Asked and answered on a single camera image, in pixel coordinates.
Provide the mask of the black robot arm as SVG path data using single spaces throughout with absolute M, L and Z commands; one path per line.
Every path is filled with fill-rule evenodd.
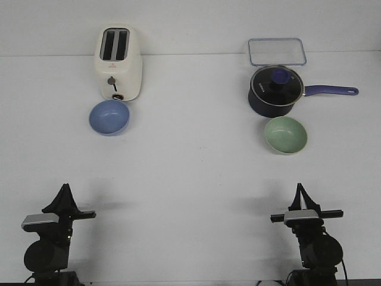
M 53 201 L 39 214 L 25 217 L 22 230 L 38 234 L 24 254 L 34 285 L 82 285 L 75 271 L 67 271 L 73 222 L 93 219 L 95 211 L 81 211 L 69 184 L 63 184 Z
M 323 211 L 307 194 L 301 183 L 296 186 L 292 204 L 284 214 L 273 214 L 273 223 L 291 228 L 299 244 L 303 269 L 295 269 L 286 278 L 285 285 L 338 285 L 337 265 L 343 262 L 339 241 L 329 235 L 325 219 L 340 218 L 343 210 Z

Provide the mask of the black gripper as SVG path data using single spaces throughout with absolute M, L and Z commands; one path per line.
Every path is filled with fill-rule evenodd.
M 315 203 L 307 194 L 302 183 L 297 183 L 296 193 L 292 204 L 288 207 L 289 211 L 301 210 L 301 195 L 307 209 L 317 212 L 318 219 L 303 220 L 293 223 L 291 227 L 295 235 L 323 235 L 325 232 L 324 220 L 343 217 L 342 210 L 321 211 L 319 204 Z M 283 223 L 284 214 L 272 214 L 270 220 L 272 223 Z
M 61 200 L 66 191 L 66 209 L 60 210 Z M 53 201 L 43 208 L 42 213 L 55 213 L 59 216 L 57 226 L 57 238 L 70 238 L 73 233 L 73 222 L 75 220 L 93 219 L 96 217 L 95 211 L 80 211 L 73 198 L 69 184 L 63 184 Z

